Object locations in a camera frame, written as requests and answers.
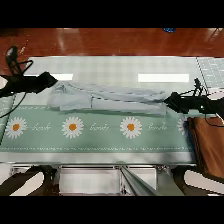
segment white daisy print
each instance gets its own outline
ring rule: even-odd
[[[83,121],[78,117],[69,117],[63,122],[62,127],[62,131],[64,132],[63,135],[65,135],[66,138],[71,139],[82,134],[84,125]]]
[[[8,122],[5,131],[8,138],[13,139],[22,135],[23,131],[26,129],[27,125],[25,119],[22,119],[21,117],[14,117],[14,119],[11,119],[11,121]]]
[[[123,135],[126,135],[126,138],[135,138],[141,134],[142,125],[140,121],[134,117],[126,117],[123,119],[120,125],[120,131],[123,132]]]
[[[184,127],[184,122],[187,121],[187,117],[182,117],[178,120],[177,128],[182,135],[187,135],[187,132]]]

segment flower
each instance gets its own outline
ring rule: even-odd
[[[141,134],[142,125],[140,121],[134,117],[126,117],[123,119],[120,125],[120,131],[123,132],[123,135],[126,135],[126,138],[135,138]]]
[[[79,136],[82,134],[83,130],[83,122],[78,117],[69,117],[66,119],[65,122],[63,122],[62,125],[62,131],[64,132],[63,135],[66,136],[66,138],[70,137],[75,138],[76,136]]]
[[[26,129],[27,125],[25,119],[14,117],[14,119],[8,122],[5,131],[7,132],[6,135],[8,135],[8,138],[13,139],[23,134],[23,131]]]
[[[184,127],[185,121],[187,121],[187,117],[182,117],[178,120],[178,124],[177,124],[178,130],[181,132],[182,135],[187,135],[187,132]]]

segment light blue towel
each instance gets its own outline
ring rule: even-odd
[[[48,106],[61,111],[88,109],[165,115],[165,98],[163,91],[58,81],[52,87]]]

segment folded cloth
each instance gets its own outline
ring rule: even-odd
[[[165,115],[166,97],[163,91],[58,81],[52,87],[48,106],[62,111],[91,109]]]
[[[197,165],[201,172],[224,178],[224,128],[218,117],[188,118],[188,126],[193,137]]]

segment wooden floor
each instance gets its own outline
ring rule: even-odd
[[[20,28],[0,29],[0,74],[9,74],[6,50],[31,56],[161,55],[224,57],[223,28]]]

